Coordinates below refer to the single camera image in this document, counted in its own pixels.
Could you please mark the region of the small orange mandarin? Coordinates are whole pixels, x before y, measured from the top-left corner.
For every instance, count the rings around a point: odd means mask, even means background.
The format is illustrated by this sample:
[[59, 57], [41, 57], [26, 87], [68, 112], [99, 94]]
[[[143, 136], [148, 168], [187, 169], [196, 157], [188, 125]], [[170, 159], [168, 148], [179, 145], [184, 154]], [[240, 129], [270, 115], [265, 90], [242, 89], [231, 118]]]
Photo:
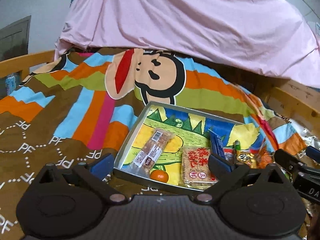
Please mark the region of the small orange mandarin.
[[169, 175], [163, 170], [153, 170], [150, 173], [150, 178], [156, 181], [167, 183], [169, 180]]

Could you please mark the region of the orange snack bag clear pack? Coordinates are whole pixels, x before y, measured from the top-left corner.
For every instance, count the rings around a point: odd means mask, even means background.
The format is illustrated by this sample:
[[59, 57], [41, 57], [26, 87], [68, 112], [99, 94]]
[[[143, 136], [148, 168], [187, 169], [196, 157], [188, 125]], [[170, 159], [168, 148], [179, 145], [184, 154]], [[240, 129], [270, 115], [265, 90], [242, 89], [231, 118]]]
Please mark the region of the orange snack bag clear pack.
[[254, 158], [256, 161], [257, 168], [259, 169], [263, 169], [268, 164], [274, 162], [272, 154], [267, 150], [267, 143], [265, 139], [263, 139], [262, 145], [260, 146]]

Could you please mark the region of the golden date snack pouch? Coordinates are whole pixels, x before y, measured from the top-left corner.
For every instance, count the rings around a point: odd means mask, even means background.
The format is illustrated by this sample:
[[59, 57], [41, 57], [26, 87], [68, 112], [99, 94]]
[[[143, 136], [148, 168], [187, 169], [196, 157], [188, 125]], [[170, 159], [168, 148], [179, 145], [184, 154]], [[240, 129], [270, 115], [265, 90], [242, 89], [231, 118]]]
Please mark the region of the golden date snack pouch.
[[236, 160], [237, 162], [248, 165], [250, 168], [257, 168], [257, 162], [254, 158], [254, 155], [249, 151], [237, 151]]

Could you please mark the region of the long peanut bar clear wrapper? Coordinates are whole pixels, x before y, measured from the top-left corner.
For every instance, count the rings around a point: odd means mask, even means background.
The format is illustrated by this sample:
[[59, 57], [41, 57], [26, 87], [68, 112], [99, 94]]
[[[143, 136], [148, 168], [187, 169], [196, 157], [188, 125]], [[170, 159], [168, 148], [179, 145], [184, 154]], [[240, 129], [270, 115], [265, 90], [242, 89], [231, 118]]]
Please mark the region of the long peanut bar clear wrapper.
[[165, 147], [175, 136], [174, 133], [161, 128], [155, 128], [135, 158], [123, 170], [144, 178], [150, 178], [150, 171], [162, 155]]

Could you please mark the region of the blue long sachet pack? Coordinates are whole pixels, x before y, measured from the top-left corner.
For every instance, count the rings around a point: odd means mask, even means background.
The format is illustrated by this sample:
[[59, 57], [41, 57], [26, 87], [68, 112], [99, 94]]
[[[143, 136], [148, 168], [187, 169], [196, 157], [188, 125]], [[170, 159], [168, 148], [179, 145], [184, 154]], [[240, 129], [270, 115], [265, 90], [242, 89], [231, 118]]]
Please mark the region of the blue long sachet pack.
[[225, 153], [223, 150], [223, 143], [221, 137], [213, 132], [211, 129], [208, 130], [210, 135], [210, 143], [211, 143], [211, 149], [212, 153], [218, 155], [222, 159], [226, 160]]

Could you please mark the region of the yellow green cracker pack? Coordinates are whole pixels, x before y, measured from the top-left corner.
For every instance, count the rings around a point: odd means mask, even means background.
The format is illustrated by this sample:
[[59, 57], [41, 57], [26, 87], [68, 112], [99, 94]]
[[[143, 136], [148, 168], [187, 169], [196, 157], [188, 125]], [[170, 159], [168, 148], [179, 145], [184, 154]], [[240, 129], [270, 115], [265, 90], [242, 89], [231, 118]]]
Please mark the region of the yellow green cracker pack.
[[236, 140], [236, 141], [234, 142], [234, 155], [237, 156], [240, 152], [241, 152], [240, 141], [239, 141], [239, 140]]

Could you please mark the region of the grey door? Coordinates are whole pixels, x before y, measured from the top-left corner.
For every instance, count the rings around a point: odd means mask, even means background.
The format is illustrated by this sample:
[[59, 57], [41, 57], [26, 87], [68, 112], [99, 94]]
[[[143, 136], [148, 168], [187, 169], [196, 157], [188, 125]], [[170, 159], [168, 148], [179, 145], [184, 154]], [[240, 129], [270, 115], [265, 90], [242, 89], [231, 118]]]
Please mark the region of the grey door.
[[30, 22], [27, 16], [1, 29], [1, 61], [28, 54]]

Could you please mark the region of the grey tray with colourful lining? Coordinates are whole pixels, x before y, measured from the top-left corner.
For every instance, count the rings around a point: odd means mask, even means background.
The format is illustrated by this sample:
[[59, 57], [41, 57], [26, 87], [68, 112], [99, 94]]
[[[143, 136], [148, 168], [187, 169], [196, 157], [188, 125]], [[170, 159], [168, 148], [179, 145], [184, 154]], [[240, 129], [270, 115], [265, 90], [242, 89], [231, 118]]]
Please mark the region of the grey tray with colourful lining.
[[[231, 147], [235, 140], [239, 140], [241, 147], [246, 150], [262, 139], [266, 139], [271, 151], [274, 151], [277, 145], [276, 139], [273, 139], [273, 133], [268, 132], [253, 118], [238, 122], [219, 115], [161, 102], [150, 102], [137, 114], [130, 105], [115, 107], [111, 120], [122, 122], [130, 129], [115, 158], [114, 175], [119, 179], [171, 193], [192, 194], [197, 191], [196, 188], [188, 187], [182, 181], [180, 148], [183, 146], [209, 147], [210, 131], [221, 137], [224, 147]], [[166, 183], [129, 170], [131, 161], [156, 128], [175, 135], [154, 166], [155, 169], [167, 172], [169, 180]]]

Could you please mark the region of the square rice cracker pack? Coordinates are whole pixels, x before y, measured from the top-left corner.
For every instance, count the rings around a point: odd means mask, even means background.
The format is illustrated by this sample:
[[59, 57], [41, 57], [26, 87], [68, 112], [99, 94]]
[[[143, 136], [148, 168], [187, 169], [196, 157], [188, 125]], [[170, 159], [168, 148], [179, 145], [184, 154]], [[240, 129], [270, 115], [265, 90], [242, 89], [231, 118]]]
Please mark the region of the square rice cracker pack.
[[208, 166], [210, 148], [184, 146], [181, 152], [181, 180], [186, 187], [205, 190], [218, 182]]

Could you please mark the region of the pink blanket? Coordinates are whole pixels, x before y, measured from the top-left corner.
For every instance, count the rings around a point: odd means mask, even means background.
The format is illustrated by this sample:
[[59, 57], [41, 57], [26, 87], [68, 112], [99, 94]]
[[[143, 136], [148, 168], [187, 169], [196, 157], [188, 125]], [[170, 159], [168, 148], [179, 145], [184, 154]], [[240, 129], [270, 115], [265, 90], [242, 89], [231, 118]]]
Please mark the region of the pink blanket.
[[165, 49], [319, 87], [319, 39], [285, 0], [74, 0], [56, 42]]

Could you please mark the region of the silver foil bag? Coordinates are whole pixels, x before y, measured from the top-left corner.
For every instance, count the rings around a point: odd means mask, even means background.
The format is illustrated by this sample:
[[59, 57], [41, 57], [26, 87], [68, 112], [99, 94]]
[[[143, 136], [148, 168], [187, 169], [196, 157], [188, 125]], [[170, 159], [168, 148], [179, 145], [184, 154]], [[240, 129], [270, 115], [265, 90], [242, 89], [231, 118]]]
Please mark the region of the silver foil bag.
[[306, 146], [312, 146], [315, 149], [320, 150], [320, 139], [311, 133], [307, 128], [304, 128], [301, 131], [300, 136], [302, 137]]

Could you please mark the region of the brown cartoon patterned bedspread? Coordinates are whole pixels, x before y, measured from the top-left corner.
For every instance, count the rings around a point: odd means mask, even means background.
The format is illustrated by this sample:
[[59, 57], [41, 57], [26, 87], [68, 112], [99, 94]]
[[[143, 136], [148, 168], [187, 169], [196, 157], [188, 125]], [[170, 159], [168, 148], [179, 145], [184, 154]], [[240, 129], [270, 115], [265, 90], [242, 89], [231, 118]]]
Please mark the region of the brown cartoon patterned bedspread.
[[[124, 48], [69, 52], [33, 71], [10, 95], [1, 97], [1, 239], [19, 239], [18, 201], [47, 162], [69, 168], [117, 154], [145, 107], [135, 87], [120, 99], [105, 88], [105, 74]], [[294, 122], [319, 134], [319, 93], [286, 79], [168, 51], [146, 59], [167, 60], [166, 77], [184, 66], [176, 105], [222, 116], [258, 133], [272, 146], [296, 152], [303, 146]]]

